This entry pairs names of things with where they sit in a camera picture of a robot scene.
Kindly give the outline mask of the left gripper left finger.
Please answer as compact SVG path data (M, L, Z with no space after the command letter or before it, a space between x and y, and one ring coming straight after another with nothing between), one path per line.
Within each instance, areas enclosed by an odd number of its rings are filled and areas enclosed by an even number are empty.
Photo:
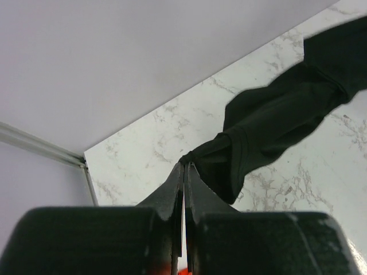
M2 274L176 274L184 167L136 206L39 207L16 224Z

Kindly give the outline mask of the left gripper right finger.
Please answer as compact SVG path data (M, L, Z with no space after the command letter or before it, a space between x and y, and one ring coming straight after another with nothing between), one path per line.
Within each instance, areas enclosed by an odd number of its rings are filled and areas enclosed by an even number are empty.
M192 274L359 274L338 222L321 212L240 212L184 167Z

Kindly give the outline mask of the black t shirt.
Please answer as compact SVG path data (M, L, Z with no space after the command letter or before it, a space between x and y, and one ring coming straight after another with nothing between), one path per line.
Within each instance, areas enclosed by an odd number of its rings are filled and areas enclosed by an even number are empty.
M327 29L303 42L303 60L265 87L236 95L222 131L180 159L233 204L244 178L313 133L324 118L366 89L366 18Z

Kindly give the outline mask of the orange folded t shirt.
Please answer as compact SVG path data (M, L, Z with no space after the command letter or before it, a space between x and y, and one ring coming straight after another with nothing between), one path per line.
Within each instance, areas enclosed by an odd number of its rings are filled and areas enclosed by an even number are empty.
M188 268L184 268L178 271L178 275L192 275L192 273L189 272Z

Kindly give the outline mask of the left aluminium corner post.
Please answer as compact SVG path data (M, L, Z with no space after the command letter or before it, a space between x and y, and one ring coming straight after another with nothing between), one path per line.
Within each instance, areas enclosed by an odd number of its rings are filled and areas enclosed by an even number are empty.
M70 152L3 122L1 122L1 141L48 159L81 169L88 186L88 192L92 203L94 206L98 206L95 189L84 156Z

